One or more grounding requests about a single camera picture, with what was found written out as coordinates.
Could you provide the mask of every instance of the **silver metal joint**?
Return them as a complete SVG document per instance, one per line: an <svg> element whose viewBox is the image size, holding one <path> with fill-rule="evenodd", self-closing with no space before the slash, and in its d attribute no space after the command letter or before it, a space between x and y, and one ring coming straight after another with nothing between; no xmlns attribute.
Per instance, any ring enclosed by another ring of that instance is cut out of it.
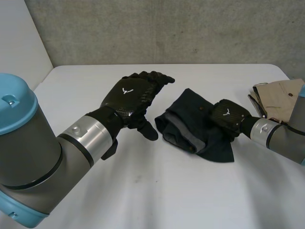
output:
<svg viewBox="0 0 305 229"><path fill-rule="evenodd" d="M96 119L83 116L63 134L67 134L77 140L96 163L101 156L112 146L112 137L108 130Z"/></svg>
<svg viewBox="0 0 305 229"><path fill-rule="evenodd" d="M256 143L266 146L267 138L270 135L273 128L279 125L269 119L261 118L256 121L252 127L250 138Z"/></svg>

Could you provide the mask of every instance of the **dark folded cloth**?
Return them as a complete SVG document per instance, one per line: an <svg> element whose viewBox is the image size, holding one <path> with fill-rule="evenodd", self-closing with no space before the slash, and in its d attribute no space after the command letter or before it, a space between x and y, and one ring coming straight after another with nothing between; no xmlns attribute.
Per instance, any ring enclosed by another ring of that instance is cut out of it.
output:
<svg viewBox="0 0 305 229"><path fill-rule="evenodd" d="M214 162L233 162L230 138L209 118L213 104L191 89L155 118L165 141Z"/></svg>

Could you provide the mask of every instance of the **black band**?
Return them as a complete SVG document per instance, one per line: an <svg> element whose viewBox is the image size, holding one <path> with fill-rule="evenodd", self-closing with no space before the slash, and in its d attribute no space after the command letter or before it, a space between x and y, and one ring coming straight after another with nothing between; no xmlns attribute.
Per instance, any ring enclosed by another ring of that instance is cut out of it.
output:
<svg viewBox="0 0 305 229"><path fill-rule="evenodd" d="M255 125L255 123L257 122L257 120L259 120L261 118L258 117L246 117L243 121L242 124L240 126L240 131L246 135L248 138L250 138L251 135L251 130L253 128L253 126Z"/></svg>
<svg viewBox="0 0 305 229"><path fill-rule="evenodd" d="M293 127L291 127L291 126L289 126L289 125L287 126L287 128L288 128L288 130L291 130L292 132L294 132L294 133L296 133L296 134L298 134L298 135L303 135L303 136L305 136L305 132L303 132L303 131L294 129Z"/></svg>
<svg viewBox="0 0 305 229"><path fill-rule="evenodd" d="M274 132L279 128L279 127L281 127L282 125L276 125L271 131L270 131L270 133L269 133L269 135L268 135L268 137L267 137L267 140L266 140L266 147L268 148L268 149L270 149L269 148L269 144L270 144L270 140L271 140L271 138L272 138L272 135L274 134Z"/></svg>
<svg viewBox="0 0 305 229"><path fill-rule="evenodd" d="M62 159L63 159L63 153L62 153L62 147L61 147L61 155L59 156L58 161L56 162L55 166L45 175L43 175L42 177L38 178L37 180L32 181L26 185L19 185L19 186L3 185L3 186L8 189L12 189L12 190L22 190L22 189L34 187L34 186L40 184L41 182L45 181L46 179L48 179L50 176L52 176L56 172L56 170L59 168L59 166L61 165Z"/></svg>
<svg viewBox="0 0 305 229"><path fill-rule="evenodd" d="M60 134L60 135L58 135L58 137L61 137L61 138L65 139L65 140L67 140L68 142L73 144L76 148L78 148L79 151L81 151L82 154L85 156L85 158L88 160L90 167L92 167L94 165L94 161L93 161L93 158L92 158L91 154L75 138L73 138L73 137L71 137L70 135L67 135L67 134Z"/></svg>
<svg viewBox="0 0 305 229"><path fill-rule="evenodd" d="M92 117L103 124L111 135L113 142L124 126L120 115L107 106L100 107L99 109L86 114L86 116Z"/></svg>

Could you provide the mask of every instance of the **robotic hand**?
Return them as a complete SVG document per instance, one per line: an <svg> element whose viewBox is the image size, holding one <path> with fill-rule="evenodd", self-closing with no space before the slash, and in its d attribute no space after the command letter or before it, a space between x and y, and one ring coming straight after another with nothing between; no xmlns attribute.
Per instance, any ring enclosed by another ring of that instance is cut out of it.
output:
<svg viewBox="0 0 305 229"><path fill-rule="evenodd" d="M272 151L305 165L305 87L302 88L288 125L252 117L240 105L223 99L215 104L210 118L231 140L244 133L248 138Z"/></svg>
<svg viewBox="0 0 305 229"><path fill-rule="evenodd" d="M125 76L111 89L101 107L115 110L124 127L137 129L144 137L155 141L158 139L158 133L144 115L161 89L174 82L172 77L157 72Z"/></svg>
<svg viewBox="0 0 305 229"><path fill-rule="evenodd" d="M0 74L0 210L34 228L100 158L115 153L122 128L157 140L144 115L168 83L174 79L157 72L123 77L99 109L56 138L27 84Z"/></svg>

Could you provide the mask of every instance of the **gray concrete wall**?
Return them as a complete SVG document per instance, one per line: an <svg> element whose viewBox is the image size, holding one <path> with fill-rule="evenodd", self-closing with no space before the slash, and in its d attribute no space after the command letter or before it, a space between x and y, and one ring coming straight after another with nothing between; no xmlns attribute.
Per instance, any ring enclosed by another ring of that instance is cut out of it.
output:
<svg viewBox="0 0 305 229"><path fill-rule="evenodd" d="M304 0L25 0L54 66L271 63L305 78Z"/></svg>

